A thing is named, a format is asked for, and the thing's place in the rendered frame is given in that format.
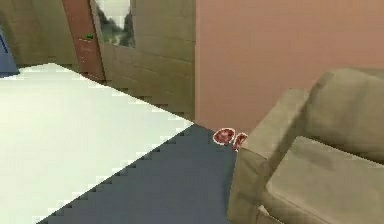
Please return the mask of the red round floor cushion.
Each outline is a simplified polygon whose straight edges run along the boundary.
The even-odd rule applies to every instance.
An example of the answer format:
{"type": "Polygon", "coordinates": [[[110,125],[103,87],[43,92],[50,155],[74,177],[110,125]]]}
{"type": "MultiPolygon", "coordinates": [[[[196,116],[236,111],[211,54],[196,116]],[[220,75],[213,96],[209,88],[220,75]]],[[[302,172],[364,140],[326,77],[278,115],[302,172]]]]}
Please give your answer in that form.
{"type": "Polygon", "coordinates": [[[248,137],[248,135],[244,132],[237,134],[235,139],[234,139],[232,149],[234,151],[238,151],[240,146],[242,145],[242,143],[247,139],[247,137],[248,137]]]}
{"type": "Polygon", "coordinates": [[[235,137],[233,128],[221,128],[213,134],[213,141],[219,145],[228,145],[235,137]]]}

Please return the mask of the framed landscape picture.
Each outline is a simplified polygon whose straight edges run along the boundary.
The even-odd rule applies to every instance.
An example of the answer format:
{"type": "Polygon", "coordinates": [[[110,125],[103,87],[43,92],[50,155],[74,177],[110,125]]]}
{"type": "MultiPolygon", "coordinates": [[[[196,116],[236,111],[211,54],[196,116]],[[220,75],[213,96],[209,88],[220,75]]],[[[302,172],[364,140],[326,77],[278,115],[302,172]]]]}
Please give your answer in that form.
{"type": "Polygon", "coordinates": [[[134,48],[131,0],[94,0],[105,43],[134,48]]]}

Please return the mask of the beige sofa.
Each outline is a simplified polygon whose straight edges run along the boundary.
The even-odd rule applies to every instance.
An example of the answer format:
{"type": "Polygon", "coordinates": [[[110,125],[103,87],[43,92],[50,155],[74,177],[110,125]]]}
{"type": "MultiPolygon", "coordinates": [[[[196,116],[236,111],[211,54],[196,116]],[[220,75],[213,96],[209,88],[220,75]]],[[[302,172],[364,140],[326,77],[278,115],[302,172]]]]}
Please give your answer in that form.
{"type": "Polygon", "coordinates": [[[384,224],[384,69],[290,89],[242,143],[233,224],[384,224]]]}

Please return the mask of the reddish brown room door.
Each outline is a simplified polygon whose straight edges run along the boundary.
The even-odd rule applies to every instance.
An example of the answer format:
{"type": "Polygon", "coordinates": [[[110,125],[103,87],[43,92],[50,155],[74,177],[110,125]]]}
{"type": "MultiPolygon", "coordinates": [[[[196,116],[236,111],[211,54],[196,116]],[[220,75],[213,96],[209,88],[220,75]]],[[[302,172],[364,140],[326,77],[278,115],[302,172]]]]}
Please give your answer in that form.
{"type": "Polygon", "coordinates": [[[94,81],[104,81],[104,69],[93,21],[90,0],[62,0],[81,73],[94,81]]]}

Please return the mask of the blue furniture piece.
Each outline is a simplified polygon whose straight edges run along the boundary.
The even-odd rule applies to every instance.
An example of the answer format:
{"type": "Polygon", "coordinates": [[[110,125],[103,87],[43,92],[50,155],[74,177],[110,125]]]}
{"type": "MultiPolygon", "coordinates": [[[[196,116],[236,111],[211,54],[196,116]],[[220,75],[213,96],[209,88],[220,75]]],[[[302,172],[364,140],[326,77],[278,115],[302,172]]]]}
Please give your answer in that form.
{"type": "Polygon", "coordinates": [[[19,69],[0,27],[0,78],[18,75],[19,69]]]}

